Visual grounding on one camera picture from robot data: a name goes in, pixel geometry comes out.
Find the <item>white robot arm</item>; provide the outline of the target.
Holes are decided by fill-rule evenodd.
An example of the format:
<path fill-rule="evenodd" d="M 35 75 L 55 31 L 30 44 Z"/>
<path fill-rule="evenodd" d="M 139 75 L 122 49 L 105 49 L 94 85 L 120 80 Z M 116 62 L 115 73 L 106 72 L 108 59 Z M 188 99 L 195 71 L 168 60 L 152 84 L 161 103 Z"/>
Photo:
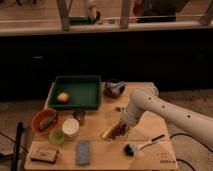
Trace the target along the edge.
<path fill-rule="evenodd" d="M 213 118 L 160 99 L 155 88 L 134 89 L 130 94 L 128 105 L 122 110 L 122 121 L 134 127 L 144 111 L 158 114 L 209 145 L 213 144 Z"/>

